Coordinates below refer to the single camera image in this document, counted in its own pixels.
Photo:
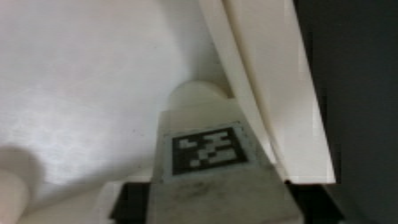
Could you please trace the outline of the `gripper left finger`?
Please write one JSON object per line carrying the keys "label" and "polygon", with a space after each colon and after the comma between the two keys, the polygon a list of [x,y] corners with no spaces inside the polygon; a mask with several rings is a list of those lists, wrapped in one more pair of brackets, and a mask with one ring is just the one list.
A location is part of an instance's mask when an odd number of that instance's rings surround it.
{"label": "gripper left finger", "polygon": [[147,182],[122,184],[110,212],[113,224],[145,224],[149,186]]}

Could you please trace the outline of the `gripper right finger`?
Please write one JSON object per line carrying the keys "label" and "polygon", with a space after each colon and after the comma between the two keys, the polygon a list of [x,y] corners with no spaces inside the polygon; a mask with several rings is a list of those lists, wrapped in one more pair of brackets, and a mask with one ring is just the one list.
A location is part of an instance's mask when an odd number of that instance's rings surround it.
{"label": "gripper right finger", "polygon": [[344,215],[323,186],[293,184],[289,181],[284,184],[304,214],[304,224],[339,224]]}

